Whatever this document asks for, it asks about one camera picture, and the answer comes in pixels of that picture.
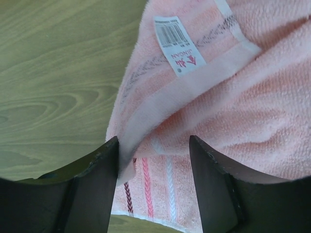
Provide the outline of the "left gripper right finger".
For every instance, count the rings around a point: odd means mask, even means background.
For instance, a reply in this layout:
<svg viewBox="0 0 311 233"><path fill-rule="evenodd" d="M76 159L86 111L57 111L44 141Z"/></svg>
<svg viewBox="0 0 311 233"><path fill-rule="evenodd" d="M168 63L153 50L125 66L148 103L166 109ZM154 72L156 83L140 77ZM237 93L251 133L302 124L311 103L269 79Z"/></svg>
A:
<svg viewBox="0 0 311 233"><path fill-rule="evenodd" d="M310 232L310 177L287 180L256 171L194 135L189 147L203 232Z"/></svg>

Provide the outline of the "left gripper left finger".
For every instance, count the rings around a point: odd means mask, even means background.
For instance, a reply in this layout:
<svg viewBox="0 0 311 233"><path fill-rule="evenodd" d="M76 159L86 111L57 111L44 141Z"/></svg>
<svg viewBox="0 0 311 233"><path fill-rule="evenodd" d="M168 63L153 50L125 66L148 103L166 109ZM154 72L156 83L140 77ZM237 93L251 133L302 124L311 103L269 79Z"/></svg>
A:
<svg viewBox="0 0 311 233"><path fill-rule="evenodd" d="M0 181L3 233L105 233L118 177L119 142L37 179Z"/></svg>

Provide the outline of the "pink towel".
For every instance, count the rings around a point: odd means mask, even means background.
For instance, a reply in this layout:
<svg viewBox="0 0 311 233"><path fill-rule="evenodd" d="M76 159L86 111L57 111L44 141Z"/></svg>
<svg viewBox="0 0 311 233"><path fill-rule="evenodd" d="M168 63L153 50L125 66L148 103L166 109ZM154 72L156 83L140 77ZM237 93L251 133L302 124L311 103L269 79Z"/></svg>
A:
<svg viewBox="0 0 311 233"><path fill-rule="evenodd" d="M177 77L155 16L179 17L207 64ZM147 2L106 133L120 144L112 214L200 232L191 135L260 172L310 175L310 1Z"/></svg>

